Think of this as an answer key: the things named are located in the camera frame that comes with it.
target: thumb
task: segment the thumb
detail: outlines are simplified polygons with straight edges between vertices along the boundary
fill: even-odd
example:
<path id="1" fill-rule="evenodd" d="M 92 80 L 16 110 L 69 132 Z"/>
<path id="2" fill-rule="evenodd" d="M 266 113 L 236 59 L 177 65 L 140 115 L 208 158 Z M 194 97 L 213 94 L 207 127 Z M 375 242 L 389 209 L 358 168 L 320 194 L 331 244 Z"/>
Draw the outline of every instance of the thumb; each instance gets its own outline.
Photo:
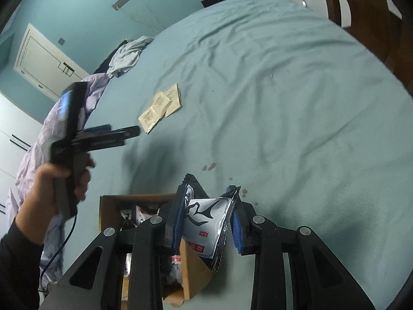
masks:
<path id="1" fill-rule="evenodd" d="M 65 168 L 64 166 L 53 164 L 53 163 L 45 163 L 37 169 L 37 172 L 40 177 L 49 177 L 49 178 L 66 178 L 70 175 L 70 170 Z"/>

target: black cable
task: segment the black cable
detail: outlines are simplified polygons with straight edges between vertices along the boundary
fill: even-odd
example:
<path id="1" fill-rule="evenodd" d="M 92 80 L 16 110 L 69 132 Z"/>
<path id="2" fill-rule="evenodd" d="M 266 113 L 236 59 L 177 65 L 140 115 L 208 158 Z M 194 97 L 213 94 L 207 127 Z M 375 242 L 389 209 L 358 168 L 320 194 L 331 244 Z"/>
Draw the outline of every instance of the black cable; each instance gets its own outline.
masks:
<path id="1" fill-rule="evenodd" d="M 57 252 L 55 252 L 55 254 L 52 256 L 52 258 L 49 260 L 49 262 L 47 263 L 46 267 L 43 269 L 42 273 L 40 274 L 40 285 L 42 285 L 42 278 L 43 275 L 45 274 L 46 270 L 49 268 L 49 266 L 52 264 L 53 260 L 57 257 L 57 255 L 61 252 L 61 250 L 63 249 L 63 247 L 65 246 L 65 244 L 67 243 L 67 241 L 69 240 L 70 236 L 73 233 L 73 230 L 75 229 L 75 225 L 76 225 L 76 219 L 77 219 L 77 215 L 75 216 L 75 220 L 73 221 L 73 226 L 72 229 L 69 232 L 69 235 L 66 237 L 65 241 L 63 241 L 63 244 L 61 244 L 61 246 L 59 247 L 59 249 L 57 250 Z"/>

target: cabinet handle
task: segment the cabinet handle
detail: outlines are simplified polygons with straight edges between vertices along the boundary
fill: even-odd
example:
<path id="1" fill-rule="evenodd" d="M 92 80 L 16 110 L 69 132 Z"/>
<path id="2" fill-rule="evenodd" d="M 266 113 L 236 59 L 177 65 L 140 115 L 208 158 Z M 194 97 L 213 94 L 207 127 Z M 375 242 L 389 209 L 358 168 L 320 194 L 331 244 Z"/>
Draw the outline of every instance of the cabinet handle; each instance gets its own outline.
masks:
<path id="1" fill-rule="evenodd" d="M 15 139 L 19 140 L 21 143 L 25 144 L 26 146 L 28 146 L 29 148 L 31 147 L 31 145 L 29 145 L 28 143 L 24 142 L 22 139 L 19 139 L 16 135 L 12 134 L 12 137 L 14 137 Z"/>
<path id="2" fill-rule="evenodd" d="M 23 150 L 27 151 L 27 149 L 26 149 L 26 148 L 23 148 L 21 145 L 19 145 L 19 144 L 15 143 L 15 141 L 13 141 L 12 139 L 10 139 L 10 142 L 11 142 L 11 143 L 13 143 L 13 144 L 15 144 L 17 147 L 19 147 L 19 148 L 21 148 L 21 149 L 23 149 Z"/>

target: brown stain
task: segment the brown stain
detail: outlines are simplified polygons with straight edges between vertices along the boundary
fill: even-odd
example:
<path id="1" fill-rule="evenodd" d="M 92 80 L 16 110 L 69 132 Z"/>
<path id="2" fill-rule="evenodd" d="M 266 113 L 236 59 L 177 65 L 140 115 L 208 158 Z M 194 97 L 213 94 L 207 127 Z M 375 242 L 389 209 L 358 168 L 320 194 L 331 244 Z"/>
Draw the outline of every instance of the brown stain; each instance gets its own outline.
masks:
<path id="1" fill-rule="evenodd" d="M 216 163 L 215 162 L 212 162 L 211 163 L 211 165 L 209 166 L 209 168 L 208 168 L 208 171 L 211 171 L 213 168 L 215 168 L 216 167 Z"/>

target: human hand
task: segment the human hand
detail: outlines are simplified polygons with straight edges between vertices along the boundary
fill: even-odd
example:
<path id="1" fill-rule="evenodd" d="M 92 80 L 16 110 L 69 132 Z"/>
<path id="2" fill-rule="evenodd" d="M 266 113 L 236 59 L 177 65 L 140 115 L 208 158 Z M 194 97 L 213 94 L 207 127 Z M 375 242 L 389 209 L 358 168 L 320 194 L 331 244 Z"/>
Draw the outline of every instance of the human hand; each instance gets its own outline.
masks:
<path id="1" fill-rule="evenodd" d="M 95 167 L 92 159 L 89 159 L 88 166 Z M 31 242 L 38 245 L 43 243 L 49 223 L 57 214 L 54 179 L 67 178 L 69 175 L 70 170 L 52 163 L 43 164 L 37 169 L 32 188 L 15 221 L 19 230 Z M 79 202 L 85 200 L 89 182 L 90 173 L 86 169 L 75 188 L 75 195 Z"/>

